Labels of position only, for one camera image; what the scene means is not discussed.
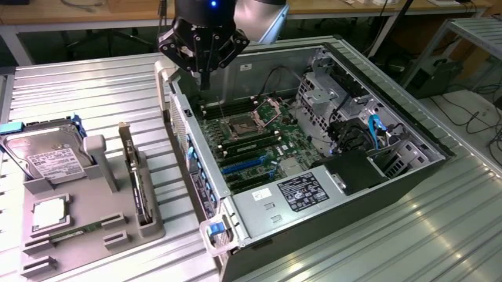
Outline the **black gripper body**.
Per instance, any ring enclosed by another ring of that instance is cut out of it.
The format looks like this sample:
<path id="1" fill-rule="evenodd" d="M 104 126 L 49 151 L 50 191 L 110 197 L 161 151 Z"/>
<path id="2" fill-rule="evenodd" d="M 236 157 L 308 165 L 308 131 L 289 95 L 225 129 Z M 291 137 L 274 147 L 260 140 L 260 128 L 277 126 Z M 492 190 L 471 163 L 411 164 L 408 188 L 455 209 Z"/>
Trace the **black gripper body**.
<path id="1" fill-rule="evenodd" d="M 233 21 L 236 1 L 228 0 L 174 0 L 173 31 L 201 26 L 202 28 L 221 28 L 234 32 Z"/>

